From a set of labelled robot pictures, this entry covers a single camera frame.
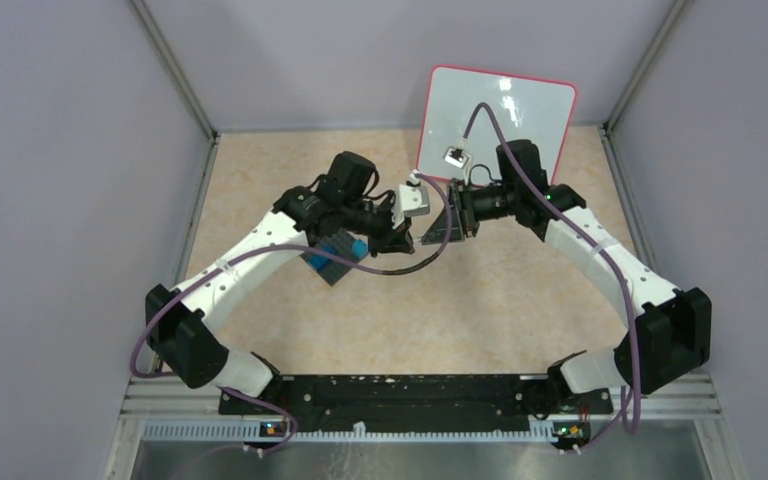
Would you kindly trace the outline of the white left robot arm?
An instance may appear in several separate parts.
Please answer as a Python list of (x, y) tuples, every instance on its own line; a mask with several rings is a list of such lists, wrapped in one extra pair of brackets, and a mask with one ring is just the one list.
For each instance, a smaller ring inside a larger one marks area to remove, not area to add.
[(428, 191), (417, 184), (389, 190), (379, 203), (346, 187), (293, 187), (208, 267), (146, 294), (146, 327), (137, 344), (148, 346), (188, 388), (231, 388), (252, 410), (268, 413), (281, 397), (278, 372), (257, 354), (218, 339), (232, 311), (284, 264), (303, 253), (321, 254), (317, 241), (342, 230), (366, 237), (373, 254), (412, 253), (410, 220), (428, 211)]

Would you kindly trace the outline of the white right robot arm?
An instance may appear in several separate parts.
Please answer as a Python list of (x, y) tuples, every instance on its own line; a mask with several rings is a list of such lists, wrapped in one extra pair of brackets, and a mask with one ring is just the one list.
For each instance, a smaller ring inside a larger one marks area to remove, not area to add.
[(651, 394), (710, 358), (710, 298), (698, 287), (682, 290), (643, 264), (612, 236), (567, 185), (534, 194), (526, 186), (483, 187), (454, 181), (449, 209), (424, 233), (424, 245), (476, 236), (484, 221), (512, 216), (542, 242), (563, 253), (615, 308), (628, 331), (614, 348), (565, 357), (547, 370), (546, 397), (572, 412), (587, 393), (628, 387)]

